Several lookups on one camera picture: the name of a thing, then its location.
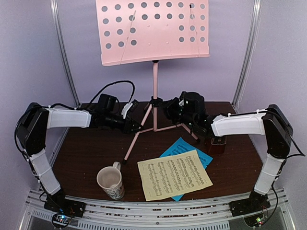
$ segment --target purple wall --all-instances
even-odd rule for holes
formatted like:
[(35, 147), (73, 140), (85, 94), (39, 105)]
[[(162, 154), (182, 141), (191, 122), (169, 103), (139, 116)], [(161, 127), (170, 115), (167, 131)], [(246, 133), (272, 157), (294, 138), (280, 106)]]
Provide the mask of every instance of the purple wall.
[[(294, 138), (307, 153), (307, 1), (263, 1), (257, 46), (240, 112), (277, 104), (294, 128)], [(265, 137), (253, 136), (261, 158)], [(276, 187), (284, 187), (298, 227), (306, 229), (307, 158), (290, 158)]]
[[(73, 100), (49, 1), (0, 0), (0, 31), (0, 228), (12, 230), (30, 187), (37, 184), (14, 145), (15, 124), (30, 102), (73, 105)], [(48, 132), (49, 153), (63, 131)]]
[[(165, 100), (181, 91), (196, 91), (206, 100), (233, 99), (246, 50), (253, 1), (210, 0), (209, 58), (176, 59), (160, 62), (159, 96)], [(136, 84), (135, 98), (152, 96), (152, 63), (103, 67), (95, 0), (59, 1), (65, 47), (81, 102), (88, 102), (107, 83), (128, 79)], [(127, 84), (106, 92), (120, 101), (130, 96)]]

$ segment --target table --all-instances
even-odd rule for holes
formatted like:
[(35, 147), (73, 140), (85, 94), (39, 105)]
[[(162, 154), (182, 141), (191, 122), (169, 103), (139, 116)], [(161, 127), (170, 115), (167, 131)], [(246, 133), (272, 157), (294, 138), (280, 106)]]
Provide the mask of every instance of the table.
[[(134, 111), (134, 119), (141, 121), (146, 102)], [(234, 113), (229, 102), (206, 102), (209, 114)], [(152, 126), (149, 116), (145, 128)], [(159, 127), (171, 124), (159, 109)], [(118, 130), (70, 128), (59, 151), (53, 171), (67, 195), (82, 198), (111, 200), (96, 182), (100, 169), (121, 162), (133, 139), (133, 134)], [(205, 152), (203, 138), (197, 143), (182, 127), (163, 132), (140, 135), (126, 165), (122, 165), (125, 196), (121, 201), (142, 202), (145, 197), (137, 162), (159, 157), (179, 137)], [(185, 194), (181, 200), (204, 199), (251, 191), (261, 171), (262, 162), (248, 135), (227, 137), (225, 152), (212, 155), (206, 171), (213, 186)]]

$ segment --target pink music stand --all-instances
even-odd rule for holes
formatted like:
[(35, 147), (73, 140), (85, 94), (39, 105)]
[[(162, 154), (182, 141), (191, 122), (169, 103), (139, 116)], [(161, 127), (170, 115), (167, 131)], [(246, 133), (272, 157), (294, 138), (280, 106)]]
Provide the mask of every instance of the pink music stand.
[[(104, 66), (153, 61), (153, 99), (158, 99), (158, 60), (209, 57), (208, 0), (96, 0), (101, 60)], [(135, 137), (124, 158), (128, 159), (140, 133), (158, 128), (158, 110), (150, 104), (143, 126), (153, 108), (153, 128)]]

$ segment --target mug handle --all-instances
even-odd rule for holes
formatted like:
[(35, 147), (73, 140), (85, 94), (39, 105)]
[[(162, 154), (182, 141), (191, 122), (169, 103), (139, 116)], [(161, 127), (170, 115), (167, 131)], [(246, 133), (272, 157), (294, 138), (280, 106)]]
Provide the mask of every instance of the mug handle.
[(116, 161), (116, 162), (113, 163), (112, 167), (120, 170), (120, 163), (118, 161)]

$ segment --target robotic arm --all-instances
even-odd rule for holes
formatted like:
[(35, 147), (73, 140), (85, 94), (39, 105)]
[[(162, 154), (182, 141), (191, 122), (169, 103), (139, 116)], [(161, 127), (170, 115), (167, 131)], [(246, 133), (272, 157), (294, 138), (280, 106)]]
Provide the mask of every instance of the robotic arm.
[(246, 114), (207, 115), (204, 97), (196, 92), (182, 92), (180, 98), (163, 102), (166, 117), (174, 124), (184, 123), (194, 133), (203, 137), (221, 137), (237, 134), (266, 135), (267, 159), (253, 191), (246, 200), (230, 203), (233, 216), (270, 207), (267, 193), (279, 177), (290, 152), (293, 129), (278, 106)]
[(41, 183), (47, 201), (44, 208), (65, 215), (82, 217), (85, 203), (65, 199), (65, 193), (57, 181), (46, 157), (46, 131), (55, 127), (117, 128), (122, 133), (140, 131), (142, 126), (127, 116), (137, 106), (137, 101), (128, 103), (122, 115), (112, 113), (116, 97), (101, 94), (93, 109), (57, 109), (31, 103), (16, 127), (24, 156), (34, 176)]

